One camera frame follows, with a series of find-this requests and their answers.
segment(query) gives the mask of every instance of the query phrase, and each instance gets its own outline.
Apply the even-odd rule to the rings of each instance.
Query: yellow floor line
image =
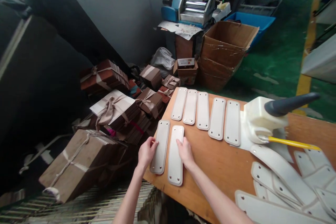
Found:
[[[309,24],[308,24],[308,29],[307,29],[307,38],[306,42],[304,45],[304,50],[303,50],[303,56],[302,56],[302,62],[304,58],[307,56],[307,51],[309,52],[309,48],[312,47],[315,38],[316,38],[316,20],[313,15],[313,11],[317,10],[319,8],[320,0],[313,0],[313,3],[311,4],[311,11],[310,11],[310,19],[309,19]],[[296,95],[303,95],[307,94],[310,92],[310,84],[311,84],[311,77],[302,75],[300,74],[299,77],[299,82],[297,84],[297,89],[296,89]],[[300,114],[306,116],[306,113],[303,110],[294,110],[293,113],[295,114]]]

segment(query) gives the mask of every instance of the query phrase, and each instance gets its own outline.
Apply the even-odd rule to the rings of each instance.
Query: blue plastic crate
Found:
[[[261,39],[261,37],[266,32],[267,28],[274,22],[275,17],[254,15],[243,12],[235,12],[224,19],[224,21],[227,20],[234,20],[234,21],[240,20],[241,23],[244,25],[259,27],[258,34],[251,43],[250,48],[252,48]]]

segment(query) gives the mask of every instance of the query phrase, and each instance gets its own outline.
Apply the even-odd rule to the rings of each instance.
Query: metal grate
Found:
[[[92,188],[66,204],[59,204],[51,196],[37,196],[0,212],[2,223],[111,223],[126,194],[128,184],[106,191]],[[137,213],[150,195],[157,189],[143,181],[140,189]]]

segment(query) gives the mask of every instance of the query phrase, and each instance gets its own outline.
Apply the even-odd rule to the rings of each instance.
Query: wooden table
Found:
[[[249,151],[229,146],[225,141],[217,141],[210,138],[207,131],[199,130],[196,125],[187,125],[182,121],[171,120],[170,115],[176,95],[177,92],[174,92],[162,119],[170,120],[170,128],[174,125],[182,125],[184,127],[184,136],[191,144],[192,153],[197,165],[231,200],[235,201],[235,191],[238,189],[255,195],[251,166],[253,161],[261,161]],[[210,113],[214,97],[218,96],[209,94]],[[244,110],[243,105],[246,102],[238,102],[240,102],[240,109]],[[292,113],[288,115],[288,119],[289,126],[286,128],[286,132],[288,133],[287,138],[319,146],[333,167],[336,168],[336,155],[334,155],[336,150],[336,124]],[[168,182],[169,144],[170,133],[164,173],[162,175],[152,174],[149,168],[147,168],[144,179],[205,220],[211,223],[219,223],[209,203],[185,168],[183,168],[183,184],[181,187],[171,185]],[[293,155],[294,150],[303,151],[302,149],[290,146],[289,152],[293,160],[295,160]],[[293,167],[299,172],[296,164]]]

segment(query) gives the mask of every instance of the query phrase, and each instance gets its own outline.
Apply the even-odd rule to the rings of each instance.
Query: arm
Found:
[[[145,174],[147,166],[154,157],[158,144],[159,142],[155,142],[155,138],[149,137],[146,142],[141,145],[139,149],[138,165],[134,170],[126,195],[113,220],[114,224],[131,224],[134,222],[135,208],[138,202],[142,177]]]
[[[195,163],[191,146],[187,138],[183,143],[176,140],[178,152],[186,169],[194,178],[196,184],[201,189],[206,200],[209,202],[213,212],[220,223],[252,223],[248,216],[240,210],[219,188],[205,175],[205,173]]]

